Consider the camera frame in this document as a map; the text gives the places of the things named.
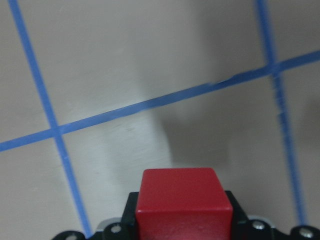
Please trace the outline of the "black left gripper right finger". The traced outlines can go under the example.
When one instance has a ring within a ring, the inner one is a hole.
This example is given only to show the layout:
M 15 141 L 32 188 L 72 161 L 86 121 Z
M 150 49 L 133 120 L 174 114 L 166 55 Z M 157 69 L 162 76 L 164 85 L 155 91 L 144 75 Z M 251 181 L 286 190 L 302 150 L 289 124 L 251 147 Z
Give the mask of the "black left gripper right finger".
M 310 225 L 298 225 L 286 234 L 257 217 L 248 217 L 230 190 L 225 191 L 233 207 L 230 238 L 232 240 L 318 240 L 320 230 Z

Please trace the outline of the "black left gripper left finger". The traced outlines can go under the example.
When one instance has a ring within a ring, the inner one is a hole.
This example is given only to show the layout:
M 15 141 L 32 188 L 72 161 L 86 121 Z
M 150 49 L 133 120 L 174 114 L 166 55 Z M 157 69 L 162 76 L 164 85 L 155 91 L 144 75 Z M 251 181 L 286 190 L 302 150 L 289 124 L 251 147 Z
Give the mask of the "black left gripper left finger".
M 121 218 L 102 221 L 92 236 L 82 232 L 67 230 L 58 233 L 52 240 L 137 240 L 137 221 L 135 216 L 138 192 L 130 192 Z

